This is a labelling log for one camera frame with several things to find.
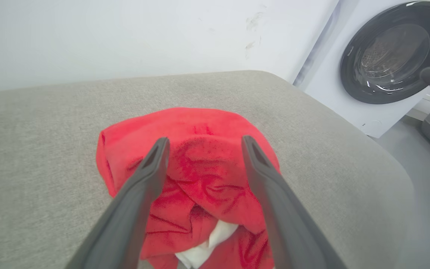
gray floor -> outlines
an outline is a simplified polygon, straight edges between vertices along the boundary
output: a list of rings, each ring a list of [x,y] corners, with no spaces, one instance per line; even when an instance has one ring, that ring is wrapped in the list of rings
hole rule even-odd
[[[398,269],[430,268],[430,142],[421,121],[404,117],[375,139],[406,169],[415,189],[417,211]]]

red garment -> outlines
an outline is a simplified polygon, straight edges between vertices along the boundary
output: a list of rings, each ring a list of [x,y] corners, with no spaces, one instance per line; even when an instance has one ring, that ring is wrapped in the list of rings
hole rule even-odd
[[[238,114],[216,109],[173,108],[114,124],[97,145],[97,167],[115,196],[155,141],[170,140],[162,194],[150,208],[140,253],[156,269],[175,269],[174,253],[205,242],[217,223],[237,231],[215,248],[201,269],[272,269],[261,206],[249,189],[241,137],[253,136],[279,171],[263,135]]]

white wall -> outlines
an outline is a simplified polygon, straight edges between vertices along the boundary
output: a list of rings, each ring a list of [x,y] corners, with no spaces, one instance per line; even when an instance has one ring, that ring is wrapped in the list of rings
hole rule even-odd
[[[0,90],[257,69],[293,82],[337,0],[0,0]]]

washing machine door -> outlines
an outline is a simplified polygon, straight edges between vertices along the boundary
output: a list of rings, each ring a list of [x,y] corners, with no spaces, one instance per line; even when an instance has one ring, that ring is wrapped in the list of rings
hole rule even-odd
[[[370,104],[397,102],[427,87],[420,77],[430,67],[430,2],[405,3],[366,23],[341,59],[345,90]]]

white washing machine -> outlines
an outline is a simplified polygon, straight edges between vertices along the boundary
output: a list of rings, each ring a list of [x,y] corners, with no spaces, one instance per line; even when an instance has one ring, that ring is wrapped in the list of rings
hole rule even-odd
[[[294,85],[372,137],[430,87],[430,1],[340,0]]]

